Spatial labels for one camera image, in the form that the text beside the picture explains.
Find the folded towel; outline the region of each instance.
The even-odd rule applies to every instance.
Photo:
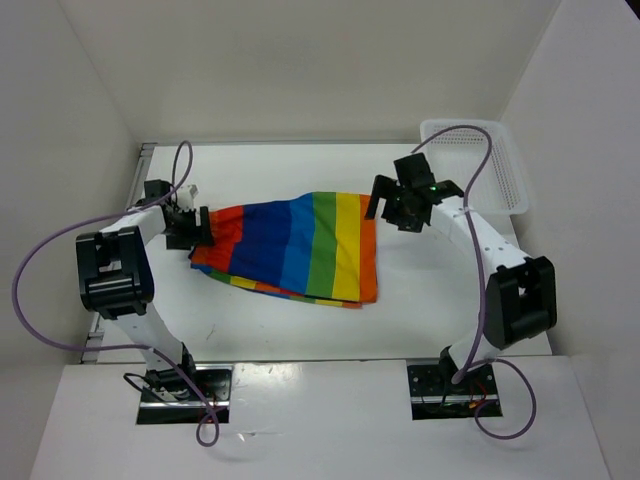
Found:
[[[314,192],[289,201],[209,214],[214,246],[192,268],[213,278],[293,300],[359,307],[376,301],[375,220],[368,195]]]

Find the white laundry basket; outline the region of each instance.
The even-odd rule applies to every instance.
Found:
[[[520,152],[507,127],[485,120],[441,119],[420,124],[420,137],[453,125],[484,128],[493,140],[489,162],[471,190],[469,204],[480,213],[514,215],[527,211],[529,199],[520,170]],[[423,152],[436,180],[453,180],[463,190],[484,158],[487,143],[475,130],[453,130],[426,145]]]

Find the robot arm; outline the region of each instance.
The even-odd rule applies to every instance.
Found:
[[[164,196],[170,185],[145,182],[143,206]],[[189,249],[195,243],[212,244],[208,210],[193,209],[194,186],[178,191],[176,201],[167,201],[121,218],[99,232],[76,239],[80,298],[89,311],[114,321],[133,343],[149,345],[165,353],[192,376],[195,365],[182,342],[167,329],[153,305],[155,293],[145,245],[156,235],[166,234],[167,248]],[[142,350],[147,377],[154,388],[183,388],[180,377],[161,358]]]
[[[421,232],[426,223],[439,230],[463,253],[475,258],[463,192],[450,180],[436,182],[424,154],[394,162],[398,181],[378,175],[367,218],[381,198],[382,213],[399,230]],[[470,211],[485,267],[486,322],[474,361],[495,358],[502,350],[532,338],[556,324],[555,273],[545,257],[530,258],[511,245],[477,212]],[[452,376],[469,356],[476,330],[445,348],[441,365]]]

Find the dark blue stripe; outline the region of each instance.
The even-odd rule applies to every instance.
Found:
[[[229,273],[278,287],[290,231],[289,202],[245,205]]]
[[[280,287],[296,293],[307,291],[311,267],[311,247],[316,224],[313,213],[313,196],[308,193],[292,200],[291,235],[284,255],[284,268]]]

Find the rainbow cloth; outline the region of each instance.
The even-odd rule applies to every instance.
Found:
[[[237,287],[357,308],[376,301],[375,220],[368,195],[314,192],[209,214],[215,245],[191,267]]]

